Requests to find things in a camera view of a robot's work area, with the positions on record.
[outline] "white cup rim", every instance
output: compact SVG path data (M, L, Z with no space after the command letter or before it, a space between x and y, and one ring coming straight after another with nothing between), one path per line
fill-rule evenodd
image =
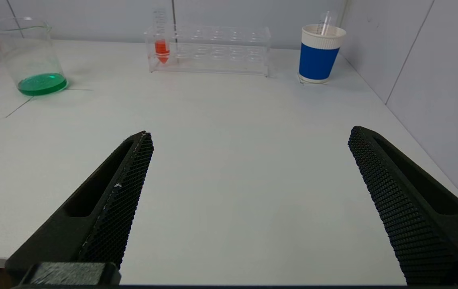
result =
M329 39L339 38L339 37L343 37L343 36L346 35L346 31L345 30L343 30L343 29L341 29L339 27L336 27L336 26L333 26L333 27L336 28L336 35L319 35L319 34L313 33L312 31L316 31L316 28L318 28L318 24L306 25L306 26L302 27L302 32L306 33L307 35L314 36L314 37L329 38Z

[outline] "textured gripper pad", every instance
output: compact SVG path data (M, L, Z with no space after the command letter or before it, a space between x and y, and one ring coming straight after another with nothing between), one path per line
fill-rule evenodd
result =
M41 262L112 262L120 267L153 151L145 131L122 142L9 257L9 274L20 280Z
M153 151L150 133L142 135L84 242L79 262L113 262L120 268Z
M372 130L348 146L407 284L458 284L458 198Z

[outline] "black line on table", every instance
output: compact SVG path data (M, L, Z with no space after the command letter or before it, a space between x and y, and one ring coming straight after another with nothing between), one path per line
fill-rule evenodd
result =
M24 106L27 102L31 101L31 99L33 99L34 96L31 96L31 98L29 98L28 100L26 100L23 104L20 104L19 107L17 107L15 110L13 110L10 114L6 115L4 118L8 118L10 115L12 115L15 111L17 111L19 108L21 108L22 106Z

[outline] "test tube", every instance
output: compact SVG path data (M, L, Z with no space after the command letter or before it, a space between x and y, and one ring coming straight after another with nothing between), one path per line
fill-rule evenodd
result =
M333 11L326 11L320 15L316 34L318 35L331 35L334 34L333 29L329 29L330 26L336 26L337 14Z
M167 40L167 14L166 8L154 7L153 18L154 18L154 29L159 35L158 39L154 43L157 58L163 64L168 61L170 57L170 44Z

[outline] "red liquid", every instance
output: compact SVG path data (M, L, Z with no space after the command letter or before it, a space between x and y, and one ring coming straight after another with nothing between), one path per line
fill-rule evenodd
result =
M154 46L159 61L166 63L168 61L168 57L170 56L170 49L168 48L166 40L157 40Z

